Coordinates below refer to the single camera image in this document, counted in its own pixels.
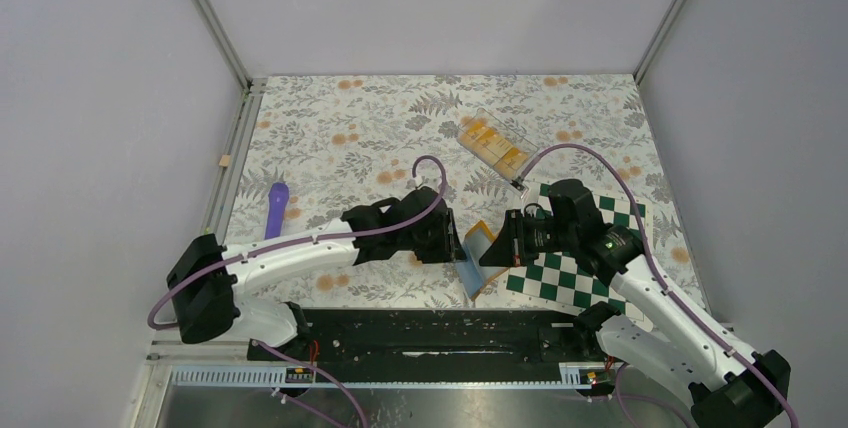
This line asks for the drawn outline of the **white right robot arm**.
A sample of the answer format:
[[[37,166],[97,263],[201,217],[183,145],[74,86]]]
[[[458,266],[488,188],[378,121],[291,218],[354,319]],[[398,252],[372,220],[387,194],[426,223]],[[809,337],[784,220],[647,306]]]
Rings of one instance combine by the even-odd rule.
[[[576,179],[547,188],[532,212],[506,211],[482,267],[527,267],[562,253],[577,268],[641,311],[657,334],[634,325],[608,302],[576,322],[575,350],[626,362],[686,404],[700,427],[765,427],[785,412],[791,368],[777,351],[759,353],[716,322],[662,270],[628,226],[603,218],[593,193]]]

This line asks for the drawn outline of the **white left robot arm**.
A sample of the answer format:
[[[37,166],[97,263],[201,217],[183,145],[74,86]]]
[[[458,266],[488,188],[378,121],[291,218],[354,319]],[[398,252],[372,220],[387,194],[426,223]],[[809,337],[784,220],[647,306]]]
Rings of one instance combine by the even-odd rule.
[[[465,260],[453,212],[433,189],[358,205],[312,230],[250,245],[226,247],[213,234],[199,236],[168,273],[166,299],[185,344],[227,335],[262,341],[296,359],[309,349],[311,336],[299,308],[260,300],[256,292],[297,275],[385,261],[399,252],[423,264]]]

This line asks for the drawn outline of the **orange leather card holder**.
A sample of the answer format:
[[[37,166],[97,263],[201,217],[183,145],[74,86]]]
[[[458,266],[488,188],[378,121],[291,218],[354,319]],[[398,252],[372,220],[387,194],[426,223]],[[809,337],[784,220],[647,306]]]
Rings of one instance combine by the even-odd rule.
[[[505,267],[481,267],[479,264],[480,256],[486,251],[495,239],[495,235],[484,221],[478,221],[464,236],[461,247],[466,248],[474,257],[477,266],[484,279],[484,287],[482,291],[494,283],[494,281],[506,273],[508,268]]]

